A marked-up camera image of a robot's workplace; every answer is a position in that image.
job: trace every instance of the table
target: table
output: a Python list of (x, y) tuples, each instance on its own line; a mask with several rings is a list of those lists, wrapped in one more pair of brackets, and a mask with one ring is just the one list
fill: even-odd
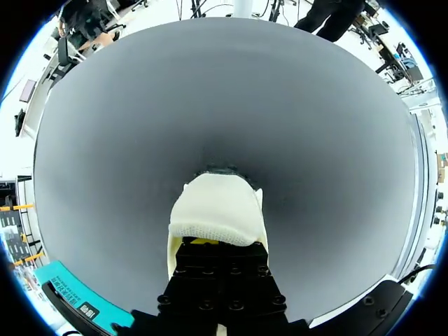
[(414, 201), (409, 117), (359, 59), (297, 29), (206, 17), (140, 31), (77, 66), (45, 106), (45, 249), (109, 302), (156, 314), (172, 205), (196, 172), (234, 165), (263, 189), (287, 317), (312, 319), (397, 263)]
[(43, 109), (47, 100), (48, 91), (53, 84), (53, 81), (49, 78), (49, 75), (57, 68), (59, 64), (57, 58), (57, 51), (55, 51), (48, 61), (47, 66), (42, 71), (40, 78), (37, 81), (34, 92), (28, 102), (25, 110), (25, 117), (23, 120), (23, 126), (20, 130), (19, 137), (31, 137), (36, 140), (39, 123)]
[(395, 65), (396, 67), (398, 67), (398, 69), (404, 75), (404, 77), (406, 77), (406, 79), (412, 83), (413, 80), (407, 70), (407, 67), (401, 62), (400, 59), (397, 59), (395, 57), (395, 54), (397, 53), (395, 48), (381, 36), (377, 36), (377, 40), (382, 46), (382, 48), (379, 50), (379, 54), (384, 60), (384, 64), (381, 65), (377, 70), (375, 70), (375, 72), (377, 74), (380, 74), (383, 70), (387, 69), (391, 65)]

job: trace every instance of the gray background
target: gray background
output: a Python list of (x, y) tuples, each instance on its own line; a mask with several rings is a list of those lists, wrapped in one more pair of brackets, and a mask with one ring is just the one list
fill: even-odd
[(287, 315), (310, 319), (393, 269), (413, 155), (405, 105), (345, 50), (271, 22), (188, 20), (119, 40), (56, 85), (36, 147), (38, 219), (52, 259), (156, 314), (183, 184), (236, 165), (263, 189)]

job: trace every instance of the chair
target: chair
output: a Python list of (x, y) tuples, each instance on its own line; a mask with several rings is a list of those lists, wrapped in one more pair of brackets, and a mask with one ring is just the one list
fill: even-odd
[(66, 37), (61, 37), (57, 42), (57, 58), (59, 61), (58, 66), (56, 66), (56, 68), (47, 76), (47, 78), (53, 80), (50, 89), (67, 75), (70, 70), (81, 63), (78, 59), (69, 56), (69, 45)]
[(368, 32), (364, 31), (364, 28), (361, 24), (357, 23), (356, 21), (353, 23), (354, 28), (350, 28), (349, 32), (353, 32), (356, 33), (357, 35), (359, 35), (361, 42), (360, 44), (364, 44), (366, 43), (369, 47), (369, 50), (372, 49), (372, 46), (370, 45), (370, 42), (367, 40), (368, 37)]
[(137, 8), (138, 6), (140, 6), (141, 4), (143, 4), (146, 8), (149, 6), (149, 5), (148, 5), (148, 0), (138, 0), (138, 1), (135, 3), (134, 7), (132, 7), (132, 10), (131, 10), (131, 11), (135, 12), (136, 8)]
[(57, 42), (57, 58), (59, 60), (59, 65), (64, 67), (64, 74), (72, 70), (80, 62), (77, 59), (71, 58), (69, 56), (69, 44), (66, 37), (62, 37)]

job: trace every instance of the yellow part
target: yellow part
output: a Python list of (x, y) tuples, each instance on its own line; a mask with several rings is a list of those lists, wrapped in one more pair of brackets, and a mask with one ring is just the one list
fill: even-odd
[[(27, 262), (27, 261), (32, 261), (32, 260), (37, 259), (37, 258), (42, 257), (42, 256), (44, 256), (44, 254), (43, 254), (43, 252), (40, 252), (40, 253), (38, 253), (38, 254), (32, 255), (31, 257), (25, 258), (24, 261), (25, 261), (25, 262)], [(19, 260), (19, 261), (14, 262), (14, 265), (15, 265), (15, 266), (18, 266), (18, 265), (21, 265), (21, 264), (23, 264), (23, 261), (22, 261), (22, 260)]]
[(191, 244), (205, 244), (205, 243), (217, 245), (217, 244), (219, 244), (219, 241), (211, 240), (211, 239), (204, 239), (204, 238), (196, 238), (195, 240), (193, 240), (191, 242)]
[(0, 206), (0, 211), (12, 211), (33, 208), (33, 204), (15, 205), (15, 206)]

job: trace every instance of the white fabric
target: white fabric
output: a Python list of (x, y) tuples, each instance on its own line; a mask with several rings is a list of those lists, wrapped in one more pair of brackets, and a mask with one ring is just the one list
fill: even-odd
[(261, 242), (267, 251), (263, 191), (241, 177), (205, 173), (188, 185), (171, 210), (168, 274), (176, 268), (182, 237), (218, 240), (236, 246)]

